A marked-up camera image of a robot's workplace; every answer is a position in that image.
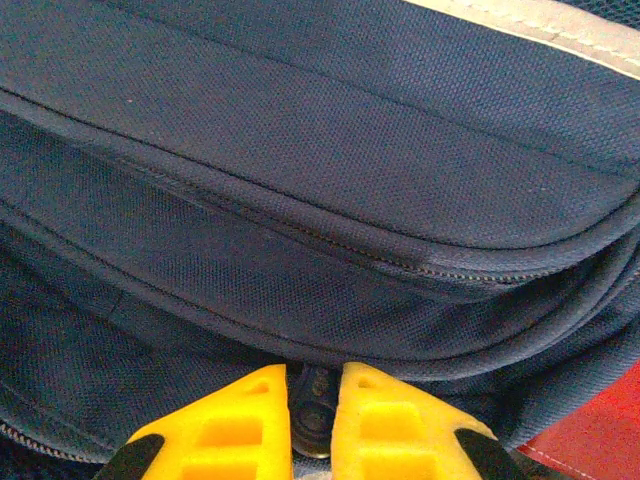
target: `blue nylon fabric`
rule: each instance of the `blue nylon fabric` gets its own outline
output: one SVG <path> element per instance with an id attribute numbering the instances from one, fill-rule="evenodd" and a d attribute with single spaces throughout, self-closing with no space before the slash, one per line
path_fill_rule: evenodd
<path id="1" fill-rule="evenodd" d="M 638 82 L 399 0 L 7 3 L 0 419 L 33 438 L 105 460 L 280 354 L 364 356 L 516 446 L 640 357 Z M 227 177 L 192 178 L 194 198 L 195 166 Z M 205 201 L 232 180 L 280 195 L 290 223 L 322 207 L 383 247 L 356 261 L 256 220 L 231 187 Z M 390 232 L 463 246 L 448 260 L 465 268 L 559 245 L 536 268 L 562 271 L 417 278 L 380 259 Z M 421 265 L 436 253 L 418 244 Z"/>

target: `navy blue backpack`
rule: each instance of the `navy blue backpack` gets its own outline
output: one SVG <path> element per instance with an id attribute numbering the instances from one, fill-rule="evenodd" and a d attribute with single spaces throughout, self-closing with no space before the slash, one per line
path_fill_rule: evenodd
<path id="1" fill-rule="evenodd" d="M 507 448 L 582 405 L 640 357 L 639 30 L 625 0 L 0 1 L 3 478 L 90 478 L 278 362 L 297 477 L 348 361 Z"/>

